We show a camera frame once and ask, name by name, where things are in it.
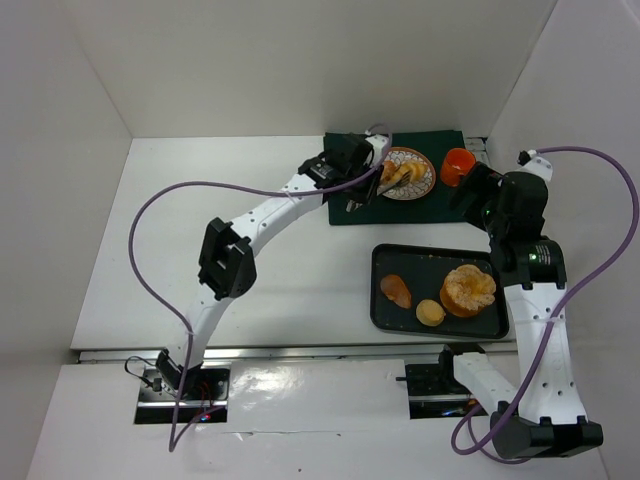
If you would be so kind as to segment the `metal tongs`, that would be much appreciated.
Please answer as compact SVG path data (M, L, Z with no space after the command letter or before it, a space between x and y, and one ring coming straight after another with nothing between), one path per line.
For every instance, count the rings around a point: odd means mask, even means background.
M406 168L399 168L395 174L393 175L393 178L391 179L391 181L386 184L386 185L382 185L378 188L378 195L383 195L386 192L396 189L396 188L402 188L404 186L406 186L412 178L412 170L411 169L406 169Z

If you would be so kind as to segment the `striped croissant bread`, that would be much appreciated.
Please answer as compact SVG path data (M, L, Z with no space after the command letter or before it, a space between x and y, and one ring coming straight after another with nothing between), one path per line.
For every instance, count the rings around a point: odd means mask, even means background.
M426 174L427 166L421 162L408 161L400 164L389 177L387 183L394 186L404 186L420 181Z

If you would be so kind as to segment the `brown oblong glazed bread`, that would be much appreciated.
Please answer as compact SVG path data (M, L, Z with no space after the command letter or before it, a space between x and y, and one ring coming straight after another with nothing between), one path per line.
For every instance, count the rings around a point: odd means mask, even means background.
M411 307L411 292L400 276L396 274L384 276L380 281L380 288L386 298L400 308L409 309Z

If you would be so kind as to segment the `glazed round sesame bun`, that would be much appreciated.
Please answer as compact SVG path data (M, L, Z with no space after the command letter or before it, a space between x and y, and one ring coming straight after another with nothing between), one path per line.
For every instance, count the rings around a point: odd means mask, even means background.
M383 171L380 178L380 184L381 185L388 184L393 178L393 175L395 174L397 169L398 169L398 166L393 161L385 160L383 162Z

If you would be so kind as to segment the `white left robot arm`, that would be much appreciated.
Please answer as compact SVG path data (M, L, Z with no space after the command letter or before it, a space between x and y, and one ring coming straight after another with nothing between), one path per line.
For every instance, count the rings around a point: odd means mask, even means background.
M277 195L230 221L217 217L205 229L199 255L197 295L186 311L186 338L163 348L156 367L181 399L199 381L204 353L230 304L257 279L256 257L276 235L320 208L344 185L365 204L376 194L388 135L347 134L343 146L304 161Z

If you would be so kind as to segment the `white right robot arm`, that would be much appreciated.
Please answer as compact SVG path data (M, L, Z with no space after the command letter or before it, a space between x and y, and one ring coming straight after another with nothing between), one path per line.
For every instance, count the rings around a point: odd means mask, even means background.
M486 439L470 450L492 445L505 464L567 458L604 441L601 425L587 417L572 372L560 304L568 291L564 256L542 233L553 167L534 150L521 152L518 165L500 174L476 164L451 200L463 204L467 222L489 237L490 261L516 333L518 387L483 352L450 357L453 378L490 416Z

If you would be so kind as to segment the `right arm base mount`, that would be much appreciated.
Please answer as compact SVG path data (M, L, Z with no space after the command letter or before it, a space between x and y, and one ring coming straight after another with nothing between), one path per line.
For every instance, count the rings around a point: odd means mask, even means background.
M453 359L465 353L485 353L475 343L445 345L436 360L406 364L395 380L407 388L409 415L415 419L462 418L478 402L454 379Z

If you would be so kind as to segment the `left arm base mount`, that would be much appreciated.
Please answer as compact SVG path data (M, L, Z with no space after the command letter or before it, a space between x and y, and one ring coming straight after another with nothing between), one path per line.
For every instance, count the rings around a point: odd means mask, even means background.
M134 423L170 424L177 391L164 381L149 360L140 356L130 356L124 370L140 381ZM192 418L196 418L197 423L225 423L230 373L229 365L206 366L201 370L195 383L185 387L179 402L178 423L186 424Z

